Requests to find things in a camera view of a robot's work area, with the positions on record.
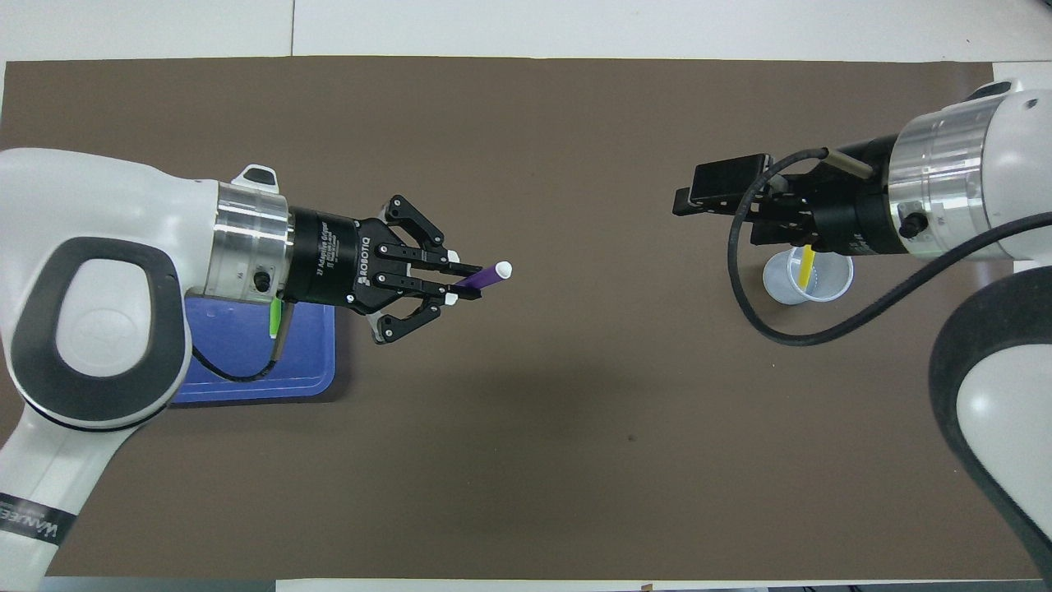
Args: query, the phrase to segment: robotiq logo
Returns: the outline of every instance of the robotiq logo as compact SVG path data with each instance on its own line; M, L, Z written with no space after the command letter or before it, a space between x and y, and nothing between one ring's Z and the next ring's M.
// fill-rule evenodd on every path
M0 520L6 520L8 523L15 523L16 525L35 529L38 536L43 536L45 538L56 538L59 534L58 525L41 519L40 516L21 514L6 508L0 508Z
M369 283L369 243L372 239L363 236L362 240L359 241L359 256L358 256L358 283L364 283L365 285L371 285Z

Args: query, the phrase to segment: green marker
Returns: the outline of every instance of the green marker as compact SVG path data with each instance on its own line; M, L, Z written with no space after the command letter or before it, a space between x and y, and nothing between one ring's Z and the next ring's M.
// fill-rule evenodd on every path
M270 339L278 339L278 328L281 327L281 301L270 301Z

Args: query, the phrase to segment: purple marker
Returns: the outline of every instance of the purple marker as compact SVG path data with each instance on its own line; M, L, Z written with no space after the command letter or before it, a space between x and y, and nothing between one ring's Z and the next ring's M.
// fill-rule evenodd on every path
M509 277L511 277L511 263L501 261L495 265L490 265L472 275L468 275L458 281L457 285L482 289L487 285L492 285L498 281L504 281Z

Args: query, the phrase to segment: brown surface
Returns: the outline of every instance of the brown surface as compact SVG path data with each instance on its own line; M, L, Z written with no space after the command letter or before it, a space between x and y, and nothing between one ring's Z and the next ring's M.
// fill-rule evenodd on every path
M55 574L1023 577L944 445L928 352L1006 265L960 265L810 350L755 334L694 164L893 132L988 65L305 58L14 63L4 146L180 176L278 169L364 217L403 192L512 281L392 347L341 315L328 404L173 410L117 455ZM773 249L749 248L749 278ZM842 319L918 264L858 259ZM4 375L0 433L20 408Z

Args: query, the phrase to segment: blue cutting board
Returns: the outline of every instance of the blue cutting board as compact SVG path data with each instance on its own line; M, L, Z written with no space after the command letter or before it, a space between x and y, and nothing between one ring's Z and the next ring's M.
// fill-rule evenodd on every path
M186 381L174 404L249 402L311 397L336 375L336 323L332 307L299 304L281 361L265 377L230 383L190 361ZM213 299L187 299L186 319L194 345L224 372L250 375L270 359L270 312L266 305Z

